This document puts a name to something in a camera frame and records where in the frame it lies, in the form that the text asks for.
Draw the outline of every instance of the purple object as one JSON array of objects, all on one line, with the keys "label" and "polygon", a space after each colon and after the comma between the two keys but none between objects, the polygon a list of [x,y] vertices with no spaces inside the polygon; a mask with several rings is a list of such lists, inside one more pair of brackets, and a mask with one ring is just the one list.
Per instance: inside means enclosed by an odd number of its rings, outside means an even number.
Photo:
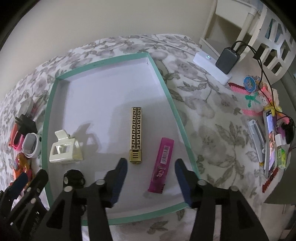
[{"label": "purple object", "polygon": [[284,129],[281,126],[279,126],[276,129],[276,131],[277,131],[278,134],[281,134],[282,139],[285,139],[286,138],[286,133],[285,133]]},{"label": "purple object", "polygon": [[174,140],[163,137],[161,138],[154,170],[148,188],[148,192],[162,193],[165,186],[165,179],[168,174],[170,158],[172,156]]}]

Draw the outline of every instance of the orange object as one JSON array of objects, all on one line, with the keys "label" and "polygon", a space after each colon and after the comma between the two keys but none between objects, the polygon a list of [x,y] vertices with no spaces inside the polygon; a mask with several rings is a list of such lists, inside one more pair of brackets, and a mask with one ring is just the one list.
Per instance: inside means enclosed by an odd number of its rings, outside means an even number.
[{"label": "orange object", "polygon": [[26,173],[28,176],[28,183],[25,188],[27,188],[31,180],[33,179],[33,172],[30,168],[29,158],[26,157],[25,154],[22,152],[18,153],[16,157],[16,163],[18,170],[13,170],[13,177],[14,179],[17,179],[22,172]]},{"label": "orange object", "polygon": [[22,173],[21,169],[19,169],[18,171],[13,169],[13,179],[16,180],[21,173]]},{"label": "orange object", "polygon": [[29,158],[25,156],[24,153],[18,153],[17,155],[17,166],[22,172],[27,173],[30,169],[30,164],[28,162]]}]

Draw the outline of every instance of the barcode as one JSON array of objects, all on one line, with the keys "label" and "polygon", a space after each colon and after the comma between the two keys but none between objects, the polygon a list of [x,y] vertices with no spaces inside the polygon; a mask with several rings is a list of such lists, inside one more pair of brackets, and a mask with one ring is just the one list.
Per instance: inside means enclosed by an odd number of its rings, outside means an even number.
[{"label": "barcode", "polygon": [[170,151],[170,147],[169,146],[164,146],[163,148],[163,155],[161,156],[161,160],[160,163],[166,165],[166,162],[168,160],[168,153]]}]

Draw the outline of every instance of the power adapter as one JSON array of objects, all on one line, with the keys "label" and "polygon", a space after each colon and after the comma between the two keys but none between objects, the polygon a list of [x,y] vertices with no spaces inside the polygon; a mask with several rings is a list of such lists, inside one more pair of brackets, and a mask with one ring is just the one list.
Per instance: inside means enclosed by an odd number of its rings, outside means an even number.
[{"label": "power adapter", "polygon": [[227,47],[223,49],[215,65],[223,73],[228,74],[239,58],[240,55],[236,53],[235,50],[233,50],[231,47]]}]

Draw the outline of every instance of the phone screen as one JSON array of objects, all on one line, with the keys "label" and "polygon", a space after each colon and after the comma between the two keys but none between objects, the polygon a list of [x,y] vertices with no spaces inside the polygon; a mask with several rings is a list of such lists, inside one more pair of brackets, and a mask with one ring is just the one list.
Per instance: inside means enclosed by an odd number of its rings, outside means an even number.
[{"label": "phone screen", "polygon": [[276,142],[275,142],[275,128],[271,111],[266,113],[267,126],[268,126],[268,138],[269,138],[269,170],[273,167],[276,159]]}]

